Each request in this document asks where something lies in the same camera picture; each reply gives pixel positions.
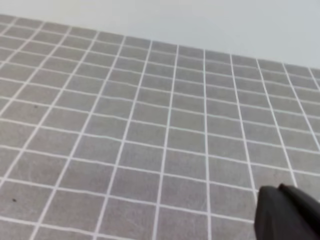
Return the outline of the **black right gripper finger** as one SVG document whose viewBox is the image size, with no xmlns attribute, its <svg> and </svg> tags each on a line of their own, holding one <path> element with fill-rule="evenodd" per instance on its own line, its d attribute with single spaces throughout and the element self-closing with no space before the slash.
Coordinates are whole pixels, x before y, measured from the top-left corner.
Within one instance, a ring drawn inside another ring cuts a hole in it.
<svg viewBox="0 0 320 240">
<path fill-rule="evenodd" d="M 292 185 L 262 186 L 254 232 L 258 240 L 318 240 L 320 203 Z"/>
</svg>

